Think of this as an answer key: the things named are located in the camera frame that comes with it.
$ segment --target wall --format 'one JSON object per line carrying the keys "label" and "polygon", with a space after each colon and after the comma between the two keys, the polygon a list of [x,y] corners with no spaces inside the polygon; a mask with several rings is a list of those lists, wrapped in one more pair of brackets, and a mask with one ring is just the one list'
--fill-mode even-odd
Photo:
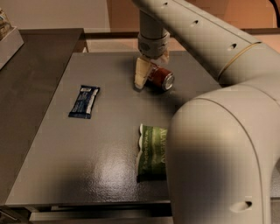
{"label": "wall", "polygon": [[[189,0],[238,28],[277,27],[269,0]],[[85,28],[86,32],[136,32],[138,10],[130,0],[0,0],[21,29]]]}

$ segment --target small hole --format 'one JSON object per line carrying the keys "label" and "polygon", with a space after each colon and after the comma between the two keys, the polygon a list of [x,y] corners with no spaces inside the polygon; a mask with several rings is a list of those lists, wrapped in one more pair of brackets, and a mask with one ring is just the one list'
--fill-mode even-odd
{"label": "small hole", "polygon": [[242,201],[242,202],[237,202],[233,204],[230,207],[230,210],[234,213],[241,213],[249,210],[253,206],[253,203],[251,201]]}
{"label": "small hole", "polygon": [[163,6],[161,6],[161,8],[165,8],[168,5],[168,3],[163,3]]}
{"label": "small hole", "polygon": [[194,27],[195,25],[197,25],[199,23],[199,20],[195,20],[192,22],[191,27]]}
{"label": "small hole", "polygon": [[232,44],[227,50],[232,51],[237,47],[237,44]]}

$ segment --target beige object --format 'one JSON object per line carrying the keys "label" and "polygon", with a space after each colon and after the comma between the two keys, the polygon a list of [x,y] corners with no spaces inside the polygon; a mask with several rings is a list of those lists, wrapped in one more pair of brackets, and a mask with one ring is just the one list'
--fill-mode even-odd
{"label": "beige object", "polygon": [[136,62],[135,86],[142,89],[148,79],[148,73],[151,70],[151,63],[143,58],[138,58]]}
{"label": "beige object", "polygon": [[0,69],[11,59],[24,43],[17,27],[12,27],[8,34],[0,40]]}
{"label": "beige object", "polygon": [[3,39],[11,29],[11,23],[4,11],[0,8],[0,40]]}

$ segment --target green snack bag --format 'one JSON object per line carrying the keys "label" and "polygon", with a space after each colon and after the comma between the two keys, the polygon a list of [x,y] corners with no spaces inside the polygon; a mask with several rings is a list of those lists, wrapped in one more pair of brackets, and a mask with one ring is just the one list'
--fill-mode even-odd
{"label": "green snack bag", "polygon": [[167,129],[140,125],[140,151],[136,160],[137,176],[166,176],[165,142]]}

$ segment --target green bag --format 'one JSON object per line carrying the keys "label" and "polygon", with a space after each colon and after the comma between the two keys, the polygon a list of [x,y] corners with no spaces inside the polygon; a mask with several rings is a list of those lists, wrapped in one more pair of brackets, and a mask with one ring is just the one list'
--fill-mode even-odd
{"label": "green bag", "polygon": [[140,126],[140,151],[136,160],[137,176],[166,177],[165,142],[167,129]]}
{"label": "green bag", "polygon": [[4,11],[0,8],[0,40],[3,39],[11,29],[11,23]]}

